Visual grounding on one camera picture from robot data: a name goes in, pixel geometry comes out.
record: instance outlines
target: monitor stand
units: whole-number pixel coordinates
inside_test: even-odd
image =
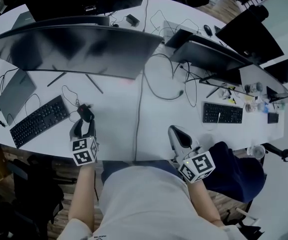
[[[50,82],[47,87],[51,86],[53,83],[55,83],[58,79],[60,79],[61,77],[63,77],[64,75],[66,75],[67,73],[64,72],[62,74],[60,74],[58,77],[56,77],[52,82]],[[104,94],[104,92],[99,88],[99,86],[94,82],[94,80],[88,75],[85,74],[85,76],[92,82],[92,84],[102,93]]]

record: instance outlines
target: white shirt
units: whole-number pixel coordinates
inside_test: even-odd
[[[236,226],[218,228],[199,217],[186,184],[154,167],[132,166],[113,173],[105,182],[99,206],[104,218],[94,234],[72,219],[58,239],[246,239]]]

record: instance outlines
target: navy pants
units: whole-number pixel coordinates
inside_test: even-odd
[[[163,171],[169,172],[170,174],[173,174],[180,179],[182,178],[176,168],[174,168],[168,161],[166,160],[156,160],[156,161],[135,161],[133,162],[135,166],[150,166],[155,167],[158,169],[161,169]],[[127,167],[130,167],[129,164],[123,162],[123,161],[103,161],[103,167],[104,171],[101,175],[102,182],[105,184],[105,181],[108,179],[109,176],[111,176],[113,173],[125,169]]]

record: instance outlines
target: power adapter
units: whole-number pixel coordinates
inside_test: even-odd
[[[139,25],[139,22],[140,22],[132,14],[127,15],[126,21],[129,22],[132,25],[132,27],[137,27]]]

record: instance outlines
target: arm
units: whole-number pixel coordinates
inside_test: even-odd
[[[73,200],[68,212],[68,220],[78,219],[94,232],[94,165],[80,168]]]
[[[187,187],[197,214],[215,226],[223,227],[219,212],[211,200],[204,182],[200,180],[195,183],[187,183]]]

